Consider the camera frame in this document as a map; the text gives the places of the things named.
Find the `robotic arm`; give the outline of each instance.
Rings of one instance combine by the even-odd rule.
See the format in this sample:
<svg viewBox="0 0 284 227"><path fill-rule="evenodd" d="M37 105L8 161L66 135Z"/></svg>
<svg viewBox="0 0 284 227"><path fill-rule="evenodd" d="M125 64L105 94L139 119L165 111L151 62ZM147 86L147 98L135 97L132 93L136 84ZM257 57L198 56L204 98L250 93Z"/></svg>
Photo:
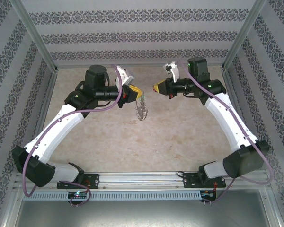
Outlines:
<svg viewBox="0 0 284 227"><path fill-rule="evenodd" d="M174 98L177 93L182 93L185 97L200 99L201 103L205 105L217 119L231 146L231 154L223 160L214 161L199 167L198 176L200 181L206 183L208 180L220 176L236 178L259 169L264 161L242 133L242 130L235 122L229 109L234 112L248 137L255 143L264 156L266 156L269 151L269 145L266 141L258 141L257 137L247 128L234 110L222 83L219 80L210 80L206 59L188 59L189 73L203 88L226 103L229 109L226 109L218 100L202 91L190 78L181 79L178 74L178 69L176 69L177 65L175 62L166 64L163 68L168 74L172 73L173 76L154 85L153 90L168 96L169 99Z"/></svg>
<svg viewBox="0 0 284 227"><path fill-rule="evenodd" d="M19 172L23 172L24 162L40 136L54 121L60 119L63 115L76 110L95 109L99 107L98 101L116 100L120 89L122 90L121 98L118 101L120 108L122 108L123 104L140 98L142 91L131 84L134 77L120 66L117 66L117 69L121 75L122 87L119 86L119 78L116 79L114 86L109 85L107 69L101 65L92 65L86 71L85 80L81 81L76 89L68 95L64 101L65 105L62 106L51 123L24 148L16 146L12 150L12 156ZM28 162L26 177L29 180L38 187L43 187L50 181L69 181L82 184L84 171L80 167L73 163L51 163L49 159L65 136L78 123L83 121L88 114L88 112L71 114L59 120L59 123L45 134Z"/></svg>

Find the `wire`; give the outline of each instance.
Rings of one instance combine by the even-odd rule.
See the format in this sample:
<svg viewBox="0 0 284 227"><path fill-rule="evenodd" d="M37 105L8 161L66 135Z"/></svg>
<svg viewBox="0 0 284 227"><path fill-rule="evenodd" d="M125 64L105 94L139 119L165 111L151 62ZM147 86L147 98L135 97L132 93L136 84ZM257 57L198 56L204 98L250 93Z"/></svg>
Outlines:
<svg viewBox="0 0 284 227"><path fill-rule="evenodd" d="M206 202L209 202L210 205L212 203L215 203L215 202L219 201L226 194L226 192L229 190L229 188L232 186L232 184L234 183L235 180L236 180L236 178L233 178L231 183L227 186L227 188L223 191L223 193L218 198L216 198L214 201L210 201L210 200L204 199L204 198L202 198L202 200L204 200Z"/></svg>
<svg viewBox="0 0 284 227"><path fill-rule="evenodd" d="M122 79L121 79L121 75L119 73L119 70L118 68L115 66L115 65L111 65L112 68L115 69L116 73L117 73L117 76L119 78L119 87L121 88L122 87ZM101 112L101 111L105 111L105 110L109 110L111 108L113 108L115 105L117 105L117 103L119 102L120 100L120 97L121 97L121 94L122 94L122 89L119 90L119 94L118 94L118 97L117 99L114 101L113 104L111 104L109 107L106 107L106 108L103 108L103 109L92 109L92 110L76 110L76 111L72 111L72 112L69 112L65 115L63 115L62 117L58 118L56 121L54 121L52 124L50 124L47 129L44 131L44 133L42 133L42 135L39 137L39 139L37 140L36 144L34 145L34 147L32 148L32 150L29 152L26 160L25 160L25 163L24 163L24 166L23 166L23 170L22 170L22 187L23 187L23 193L25 196L27 197L30 197L32 196L32 194L34 193L37 185L35 185L32 189L32 191L30 192L30 194L28 194L27 192L27 186L26 186L26 171L27 171L27 165L28 165L28 162L31 158L31 156L33 155L34 151L38 148L38 145L40 144L41 140L44 138L44 136L49 132L49 130L54 126L56 125L57 123L61 122L62 119L68 117L69 115L72 115L72 114L76 114L76 113L86 113L86 112ZM81 185L81 184L76 184L76 183L71 183L73 185L76 185L76 186L79 186L79 187L83 187L85 188L84 185Z"/></svg>
<svg viewBox="0 0 284 227"><path fill-rule="evenodd" d="M178 175L178 177L183 178L184 172L183 171L179 171L179 172L177 172L177 175Z"/></svg>
<svg viewBox="0 0 284 227"><path fill-rule="evenodd" d="M98 107L106 107L106 106L108 106L109 104L110 104L110 101L109 101L108 103L106 103L105 105L97 105L96 108L98 108Z"/></svg>
<svg viewBox="0 0 284 227"><path fill-rule="evenodd" d="M252 145L252 147L257 151L257 153L260 155L260 157L263 159L263 161L265 162L265 164L267 165L267 168L269 170L269 179L268 181L265 182L258 182L258 181L254 181L251 179L248 179L244 176L241 176L242 179L255 183L255 184L259 184L259 185L265 185L265 184L269 184L270 182L272 182L272 180L274 179L274 172L273 169L271 168L268 160L265 158L265 156L262 154L262 152L259 150L259 148L254 144L254 142L249 138L249 135L245 132L244 128L242 127L242 125L240 124L237 116L235 115L235 113L232 111L232 109L226 104L224 103L219 97L215 96L213 93L211 93L210 91L206 90L204 87L202 87L196 80L195 78L192 77L192 75L190 75L190 73L188 72L188 70L185 68L185 66L183 65L183 63L178 60L179 65L181 65L181 67L183 68L183 70L185 71L185 73L189 76L189 78L193 81L193 83L200 88L203 92L205 92L206 94L208 94L210 97L215 98L219 103L221 103L232 115L233 119L235 120L235 122L237 123L238 127L241 129L243 135L245 136L245 138L248 140L248 142Z"/></svg>
<svg viewBox="0 0 284 227"><path fill-rule="evenodd" d="M213 183L213 194L216 194L217 193L217 182L215 181L214 183Z"/></svg>
<svg viewBox="0 0 284 227"><path fill-rule="evenodd" d="M195 97L195 96L188 96L188 95L185 95L184 93L183 93L183 96L186 97L186 98L197 98L197 97Z"/></svg>
<svg viewBox="0 0 284 227"><path fill-rule="evenodd" d="M71 197L71 200L70 200L70 205L71 205L71 206L76 206L76 207L82 206L82 205L84 205L85 203L87 203L87 202L90 200L90 198L91 198L91 191L90 191L90 189L89 189L88 187L86 187L86 186L84 186L84 185L81 185L81 184L78 184L78 183L69 182L69 181L60 181L60 182L72 184L72 185L75 185L75 186L78 186L78 187L81 187L81 188L85 188L85 189L87 190L87 192L89 193L88 198L87 198L85 201L83 201L82 203L80 203L80 204L73 204L73 203L72 203L72 200L73 200L75 197Z"/></svg>

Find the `purple cable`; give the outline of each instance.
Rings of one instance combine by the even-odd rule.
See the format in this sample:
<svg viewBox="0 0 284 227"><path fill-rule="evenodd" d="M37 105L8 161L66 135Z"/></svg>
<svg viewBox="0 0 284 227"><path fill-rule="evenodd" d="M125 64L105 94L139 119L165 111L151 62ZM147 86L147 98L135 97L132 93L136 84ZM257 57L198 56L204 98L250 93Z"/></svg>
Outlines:
<svg viewBox="0 0 284 227"><path fill-rule="evenodd" d="M271 168L268 160L265 158L265 156L262 154L262 152L259 150L259 148L253 143L253 141L249 138L249 135L245 132L244 128L242 127L242 125L240 124L239 120L237 119L235 113L232 111L232 109L230 109L230 107L224 103L221 99L219 99L217 96L215 96L213 93L211 93L210 91L206 90L204 87L202 87L193 77L192 75L190 75L190 73L188 72L188 70L185 68L185 66L183 65L183 63L178 60L178 63L181 65L181 67L184 69L185 73L189 76L189 78L193 81L194 84L197 85L198 88L200 88L202 91L204 91L206 94L208 94L209 96L215 98L216 100L218 100L219 103L221 103L227 110L229 110L229 112L231 113L233 119L235 120L235 122L237 123L238 127L241 129L243 135L245 136L245 138L248 140L248 142L252 145L252 147L257 151L257 153L260 155L260 157L263 159L263 161L265 162L265 164L267 165L267 168L269 170L269 179L268 181L265 182L258 182L258 181L254 181L251 179L248 179L244 176L241 176L242 179L255 183L255 184L259 184L259 185L265 185L265 184L269 184L270 182L272 182L272 180L274 179L274 172L273 169Z"/></svg>
<svg viewBox="0 0 284 227"><path fill-rule="evenodd" d="M204 199L204 198L202 198L202 200L204 200L204 201L206 201L206 202L209 202L210 205L211 205L212 203L217 202L218 200L220 200L220 199L226 194L226 192L229 190L229 188L230 188L230 187L232 186L232 184L234 183L235 179L236 179L236 178L233 178L233 179L232 179L231 183L227 186L227 188L223 191L223 193L222 193L218 198L216 198L214 201L210 201L210 200Z"/></svg>
<svg viewBox="0 0 284 227"><path fill-rule="evenodd" d="M88 197L85 201L83 201L82 203L80 203L80 204L76 204L76 205L73 204L73 203L72 203L72 200L73 200L75 197L71 197L71 201L70 201L71 206L76 206L76 207L82 206L83 204L87 203L87 202L90 200L90 198L91 198L91 191L90 191L90 189L89 189L88 187L86 187L86 186L84 186L84 185L81 185L81 184L78 184L78 183L69 182L69 181L60 181L60 182L72 184L72 185L75 185L75 186L78 186L78 187L81 187L81 188L85 188L85 189L89 192L89 197Z"/></svg>
<svg viewBox="0 0 284 227"><path fill-rule="evenodd" d="M26 160L25 160L25 163L24 163L24 166L23 166L23 171L22 171L22 186L23 186L23 193L25 196L27 197L30 197L32 196L32 194L34 193L37 185L35 185L31 191L30 194L28 194L27 192L27 186L26 186L26 182L25 182L25 175L26 175L26 171L27 171L27 165L28 165L28 161L29 159L31 158L31 156L33 155L33 152L36 150L36 148L38 147L38 144L41 142L41 140L44 138L44 136L49 132L49 130L54 126L56 125L58 122L60 122L62 119L64 119L65 117L68 117L69 115L72 115L72 114L76 114L76 113L86 113L86 112L101 112L101 111L105 111L105 110L109 110L111 108L113 108L115 105L117 105L117 103L119 102L119 99L121 97L121 94L122 94L122 78L121 78L121 75L119 73L119 70L118 68L115 66L115 65L111 65L112 68L115 69L115 71L117 72L117 76L119 78L119 87L120 87L120 90L119 90L119 94L118 94L118 97L117 99L114 101L113 104L111 104L110 106L106 107L106 108L103 108L103 109L93 109L93 110L76 110L76 111L73 111L73 112L69 112L65 115L63 115L62 117L58 118L56 121L54 121L51 125L48 126L48 128L44 131L44 133L40 136L40 138L37 140L36 144L34 145L33 149L29 152ZM76 186L79 186L79 187L82 187L82 188L87 188L88 192L89 192L89 197L87 200L85 201L88 201L90 199L90 196L91 196L91 192L89 190L88 187L84 186L84 185L81 185L81 184L77 184L77 183L72 183L72 182L67 182L67 181L64 181L64 183L70 183L70 184L73 184L73 185L76 185Z"/></svg>

